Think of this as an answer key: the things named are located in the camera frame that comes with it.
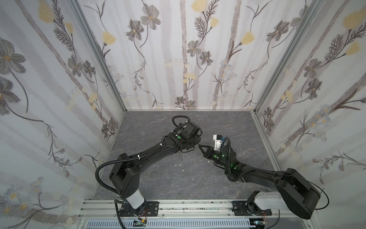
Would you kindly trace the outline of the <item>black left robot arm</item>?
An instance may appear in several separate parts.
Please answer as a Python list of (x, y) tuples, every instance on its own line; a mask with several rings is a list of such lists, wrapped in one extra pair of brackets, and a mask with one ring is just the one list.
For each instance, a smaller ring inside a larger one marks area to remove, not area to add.
[(146, 199), (139, 190), (140, 175), (158, 161), (177, 152), (189, 152), (201, 141), (201, 128), (194, 122), (186, 122), (162, 137), (160, 143), (142, 153), (122, 154), (114, 164), (109, 180), (120, 198), (137, 213), (146, 208)]

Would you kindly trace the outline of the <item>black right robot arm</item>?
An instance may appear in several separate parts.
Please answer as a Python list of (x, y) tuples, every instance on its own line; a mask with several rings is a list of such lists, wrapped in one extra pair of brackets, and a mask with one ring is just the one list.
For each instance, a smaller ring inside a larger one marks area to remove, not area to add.
[(273, 189), (266, 194), (254, 191), (246, 201), (246, 211), (258, 214), (265, 210), (289, 210), (302, 219), (310, 219), (320, 200), (321, 194), (295, 169), (273, 171), (258, 169), (241, 163), (230, 146), (213, 147), (200, 145), (203, 156), (225, 171), (231, 182), (254, 183)]

